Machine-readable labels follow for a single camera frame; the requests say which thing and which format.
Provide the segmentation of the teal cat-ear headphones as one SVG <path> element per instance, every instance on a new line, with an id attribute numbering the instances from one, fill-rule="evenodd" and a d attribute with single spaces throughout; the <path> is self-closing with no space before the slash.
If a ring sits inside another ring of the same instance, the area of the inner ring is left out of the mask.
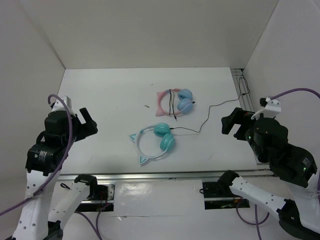
<path id="1" fill-rule="evenodd" d="M 129 135 L 138 154 L 141 166 L 150 161 L 163 159 L 176 146 L 176 140 L 167 123 L 157 123 L 147 126 L 137 133 Z"/>

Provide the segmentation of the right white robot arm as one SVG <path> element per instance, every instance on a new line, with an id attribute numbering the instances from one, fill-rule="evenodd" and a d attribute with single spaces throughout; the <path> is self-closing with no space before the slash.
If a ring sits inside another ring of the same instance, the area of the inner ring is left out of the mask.
<path id="1" fill-rule="evenodd" d="M 222 134 L 230 133 L 234 125 L 237 140 L 248 142 L 255 157 L 266 163 L 270 171 L 290 193 L 284 198 L 249 183 L 238 173 L 227 170 L 218 179 L 223 196 L 243 197 L 271 214 L 280 227 L 300 240 L 320 238 L 320 170 L 313 155 L 302 147 L 289 143 L 289 130 L 273 117 L 254 118 L 254 113 L 236 107 L 221 119 Z"/>

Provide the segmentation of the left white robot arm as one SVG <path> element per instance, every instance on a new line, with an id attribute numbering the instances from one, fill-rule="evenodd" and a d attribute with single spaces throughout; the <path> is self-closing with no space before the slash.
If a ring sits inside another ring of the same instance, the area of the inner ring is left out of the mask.
<path id="1" fill-rule="evenodd" d="M 85 122 L 64 109 L 53 110 L 45 119 L 45 130 L 27 153 L 27 185 L 25 198 L 13 240 L 60 240 L 64 228 L 81 202 L 97 197 L 96 177 L 78 175 L 59 204 L 51 208 L 52 196 L 62 163 L 74 142 L 98 132 L 97 123 L 87 109 L 81 108 Z"/>

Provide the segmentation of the aluminium side rail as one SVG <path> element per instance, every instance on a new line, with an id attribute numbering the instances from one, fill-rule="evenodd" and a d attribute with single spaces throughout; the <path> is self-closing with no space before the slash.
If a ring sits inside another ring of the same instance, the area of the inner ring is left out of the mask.
<path id="1" fill-rule="evenodd" d="M 253 103 L 250 96 L 249 84 L 244 77 L 244 69 L 231 68 L 230 69 L 236 91 L 239 95 L 240 106 L 247 111 L 254 111 Z"/>

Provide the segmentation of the aluminium front rail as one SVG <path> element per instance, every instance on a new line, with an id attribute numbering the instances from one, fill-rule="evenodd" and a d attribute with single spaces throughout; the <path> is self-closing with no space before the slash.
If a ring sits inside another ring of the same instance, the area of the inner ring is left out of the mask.
<path id="1" fill-rule="evenodd" d="M 269 169 L 239 170 L 242 177 L 273 177 Z M 224 171 L 193 171 L 193 172 L 160 172 L 160 173 L 119 173 L 91 174 L 101 181 L 111 180 L 160 180 L 160 179 L 206 179 L 219 178 Z"/>

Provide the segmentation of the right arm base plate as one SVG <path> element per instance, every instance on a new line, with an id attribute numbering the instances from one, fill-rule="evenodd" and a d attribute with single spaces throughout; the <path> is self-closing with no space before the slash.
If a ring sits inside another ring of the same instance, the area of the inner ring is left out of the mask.
<path id="1" fill-rule="evenodd" d="M 203 182 L 199 192 L 203 195 L 205 210 L 250 208 L 248 200 L 233 194 L 217 181 Z"/>

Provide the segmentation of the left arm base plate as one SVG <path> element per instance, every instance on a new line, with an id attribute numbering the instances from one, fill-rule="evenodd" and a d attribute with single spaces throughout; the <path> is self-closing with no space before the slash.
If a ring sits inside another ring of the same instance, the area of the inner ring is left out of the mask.
<path id="1" fill-rule="evenodd" d="M 114 207 L 114 184 L 98 185 L 96 192 L 86 197 L 77 207 L 78 212 L 111 212 Z"/>

